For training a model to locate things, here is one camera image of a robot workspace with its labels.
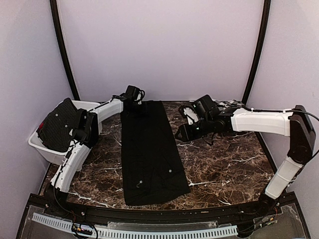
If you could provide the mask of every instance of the robotic arm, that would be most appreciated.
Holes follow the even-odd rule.
[[[175,138],[187,142],[212,132],[257,131],[290,137],[290,150],[275,176],[260,195],[258,213],[266,214],[276,199],[313,158],[316,133],[303,106],[283,111],[246,108],[240,102],[220,102],[209,95],[182,106],[179,112],[188,123],[179,127]]]
[[[59,169],[51,179],[51,185],[60,192],[67,193],[70,189],[72,178],[76,171],[82,169],[82,164],[87,158],[92,147],[97,143],[102,131],[101,122],[123,111],[124,105],[132,111],[141,111],[144,91],[134,86],[128,86],[125,93],[113,96],[89,111],[79,109],[75,127],[72,130],[73,140],[70,142],[67,154]]]

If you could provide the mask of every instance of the black pants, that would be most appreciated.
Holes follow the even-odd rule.
[[[132,113],[125,106],[121,113],[127,205],[163,203],[190,192],[162,102],[143,104],[146,113]]]

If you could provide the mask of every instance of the white plastic bin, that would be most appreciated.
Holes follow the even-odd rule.
[[[72,101],[74,106],[77,109],[85,109],[90,110],[96,106],[99,106],[100,104],[97,102],[86,102],[86,101]],[[99,133],[102,131],[102,123],[99,123]],[[28,140],[29,145],[36,148],[36,150],[39,151],[39,153],[49,162],[60,165],[62,162],[62,159],[66,155],[66,152],[58,152],[51,149],[48,149],[45,147],[40,139],[38,138],[37,132],[33,132],[31,137]]]

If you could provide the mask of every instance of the wire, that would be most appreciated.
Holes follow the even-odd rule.
[[[247,111],[251,111],[251,112],[274,112],[274,113],[290,113],[290,112],[293,112],[293,113],[303,113],[305,115],[309,115],[313,118],[315,118],[318,122],[319,122],[319,118],[317,116],[315,116],[314,114],[311,114],[309,112],[306,112],[306,111],[298,111],[298,110],[295,110],[295,109],[292,109],[292,110],[286,110],[286,111],[283,111],[283,110],[255,110],[254,108],[248,108],[246,106],[243,107],[245,110]],[[317,154],[319,153],[319,149],[316,151],[316,153],[311,157],[311,159],[313,159],[314,157],[317,156]]]
[[[87,225],[95,231],[95,233],[96,233],[95,239],[98,239],[98,238],[99,238],[98,230],[95,228],[95,226],[94,226],[93,224],[91,224],[90,222],[86,221],[84,217],[79,216],[79,215],[75,214],[74,212],[65,209],[65,208],[59,203],[59,201],[57,200],[56,194],[55,194],[55,186],[56,186],[56,183],[57,183],[57,181],[58,181],[58,178],[59,178],[60,174],[61,174],[61,172],[59,172],[58,175],[56,176],[56,179],[55,179],[55,182],[54,182],[54,186],[53,186],[53,196],[54,196],[54,199],[55,199],[56,203],[59,205],[59,207],[60,207],[61,209],[63,209],[64,211],[66,211],[66,212],[71,213],[72,215],[74,215],[74,218],[75,218],[75,217],[80,217],[80,218],[82,218],[82,219],[87,223]]]
[[[247,230],[249,230],[250,228],[254,227],[255,225],[257,225],[259,222],[261,222],[264,218],[266,218],[267,215],[265,215],[264,217],[262,217],[261,219],[259,219],[257,222],[255,222],[253,225],[251,225],[250,227],[244,229],[244,230],[241,230],[239,231],[239,233],[243,233],[243,232],[246,232]]]
[[[303,113],[303,114],[306,114],[306,115],[309,115],[309,116],[311,116],[311,117],[313,117],[313,118],[315,118],[318,122],[319,122],[319,118],[317,117],[317,116],[315,116],[315,115],[313,115],[313,114],[311,114],[311,113],[309,113],[309,112],[305,112],[305,111],[296,111],[296,110],[289,110],[289,111],[286,111],[286,112],[296,112],[296,113]],[[317,150],[317,152],[311,157],[311,159],[313,159],[314,157],[316,157],[317,156],[317,154],[319,153],[319,149]]]

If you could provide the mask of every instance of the black cloth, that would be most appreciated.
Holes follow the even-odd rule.
[[[190,192],[162,102],[143,104],[143,114],[125,104],[121,113],[123,189],[130,206],[163,203]]]
[[[44,146],[58,152],[69,148],[77,109],[70,98],[66,98],[44,119],[37,129]]]

